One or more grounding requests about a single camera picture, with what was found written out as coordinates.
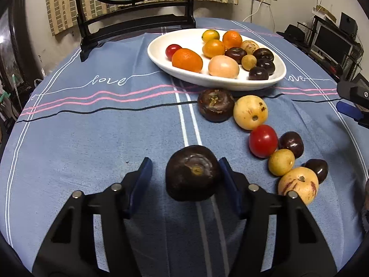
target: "mirror stand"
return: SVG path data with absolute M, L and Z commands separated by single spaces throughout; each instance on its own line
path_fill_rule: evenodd
M 109 3 L 111 5 L 121 5 L 123 3 L 114 2 L 113 0 L 99 0 L 103 3 Z M 184 0 L 184 1 L 170 1 L 170 2 L 151 2 L 151 3 L 143 3 L 136 5 L 137 2 L 142 0 L 132 0 L 130 2 L 130 6 L 124 7 L 118 11 L 110 12 L 98 17 L 95 17 L 91 20 L 87 20 L 86 16 L 83 12 L 82 0 L 76 0 L 77 7 L 77 22 L 79 31 L 81 33 L 81 53 L 80 58 L 81 61 L 84 62 L 90 52 L 98 45 L 98 43 L 107 38 L 112 38 L 114 36 L 122 35 L 125 33 L 158 28 L 158 27 L 168 27 L 168 26 L 181 26 L 183 29 L 187 28 L 195 28 L 196 22 L 193 17 L 193 3 L 194 0 Z M 133 11 L 138 11 L 142 9 L 150 9 L 150 8 L 161 8 L 161 7 L 171 7 L 171 6 L 184 6 L 185 13 L 182 16 L 177 16 L 174 14 L 167 15 L 156 15 L 156 16 L 148 16 L 145 18 L 133 19 L 121 23 L 117 23 L 114 25 L 106 26 L 99 29 L 95 33 L 91 33 L 89 31 L 89 25 L 95 23 L 97 21 L 101 21 L 103 19 L 116 16 L 122 13 L 128 13 Z

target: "speaker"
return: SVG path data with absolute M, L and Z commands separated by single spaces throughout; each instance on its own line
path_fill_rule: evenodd
M 356 38 L 357 34 L 357 23 L 353 18 L 350 18 L 347 14 L 341 14 L 341 21 L 339 23 L 339 28 L 351 36 L 353 39 Z

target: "fruit stem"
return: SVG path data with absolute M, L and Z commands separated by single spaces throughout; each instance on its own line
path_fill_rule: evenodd
M 210 107 L 213 107 L 217 103 L 218 97 L 217 96 L 211 97 L 210 100 L 211 100 Z
M 200 176 L 202 175 L 202 173 L 204 172 L 204 170 L 202 169 L 202 167 L 200 167 L 199 165 L 194 165 L 191 168 L 191 172 L 193 173 L 193 175 L 195 176 Z

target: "computer monitor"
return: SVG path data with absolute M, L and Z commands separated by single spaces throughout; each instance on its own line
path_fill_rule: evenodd
M 347 40 L 323 25 L 320 26 L 312 45 L 334 63 L 342 66 L 346 56 L 352 51 L 352 45 Z

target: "mandarin orange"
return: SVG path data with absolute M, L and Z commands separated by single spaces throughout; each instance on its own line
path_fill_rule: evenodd
M 242 44 L 242 37 L 237 31 L 229 30 L 223 35 L 222 39 L 226 49 L 240 48 Z
M 190 49 L 179 49 L 172 57 L 172 65 L 183 70 L 200 73 L 202 70 L 202 58 Z

